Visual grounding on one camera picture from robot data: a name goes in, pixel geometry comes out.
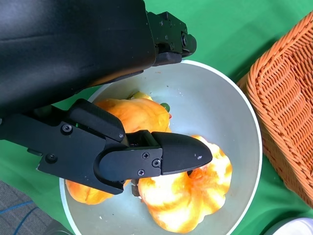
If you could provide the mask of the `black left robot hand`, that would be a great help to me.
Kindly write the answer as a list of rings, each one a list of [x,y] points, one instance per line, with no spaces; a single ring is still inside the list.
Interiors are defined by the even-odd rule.
[[[196,39],[142,0],[3,0],[0,3],[0,137],[41,157],[38,170],[111,194],[126,180],[199,168],[210,149],[186,135],[126,134],[84,99],[54,103],[192,55]]]

